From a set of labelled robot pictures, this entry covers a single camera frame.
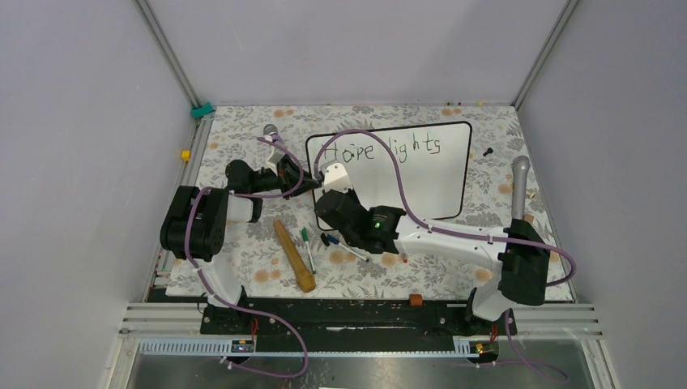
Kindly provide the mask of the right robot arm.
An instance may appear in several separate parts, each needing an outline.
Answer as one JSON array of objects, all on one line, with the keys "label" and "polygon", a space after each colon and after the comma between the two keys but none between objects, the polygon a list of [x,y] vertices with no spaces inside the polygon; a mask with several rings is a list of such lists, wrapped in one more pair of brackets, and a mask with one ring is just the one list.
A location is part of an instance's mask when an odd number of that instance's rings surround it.
[{"label": "right robot arm", "polygon": [[511,308],[545,302],[550,250],[525,220],[477,228],[417,219],[397,207],[365,208],[336,190],[317,200],[314,211],[346,243],[369,254],[431,254],[491,271],[490,280],[472,291],[464,313],[467,328],[477,334]]}]

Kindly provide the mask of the white whiteboard black frame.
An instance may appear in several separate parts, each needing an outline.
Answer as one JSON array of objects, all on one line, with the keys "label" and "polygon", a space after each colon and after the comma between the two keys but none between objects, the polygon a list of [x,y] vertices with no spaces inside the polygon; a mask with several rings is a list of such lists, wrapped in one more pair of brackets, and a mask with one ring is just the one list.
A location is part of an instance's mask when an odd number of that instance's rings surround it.
[{"label": "white whiteboard black frame", "polygon": [[353,189],[366,207],[402,207],[418,216],[445,220],[463,208],[473,129],[469,122],[373,130],[371,136],[329,134],[305,141],[308,164],[344,164]]}]

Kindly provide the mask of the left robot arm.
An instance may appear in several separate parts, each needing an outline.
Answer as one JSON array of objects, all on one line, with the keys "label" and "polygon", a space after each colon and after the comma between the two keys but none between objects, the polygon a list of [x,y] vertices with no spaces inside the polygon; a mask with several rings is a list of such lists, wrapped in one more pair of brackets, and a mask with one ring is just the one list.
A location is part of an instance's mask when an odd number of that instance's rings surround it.
[{"label": "left robot arm", "polygon": [[161,226],[160,244],[191,264],[208,303],[223,307],[220,322],[240,333],[249,327],[252,315],[241,303],[244,287],[226,260],[214,258],[224,246],[227,223],[256,223],[265,199],[290,199],[319,188],[322,181],[286,156],[274,168],[252,169],[243,160],[233,160],[225,175],[223,188],[177,188]]}]

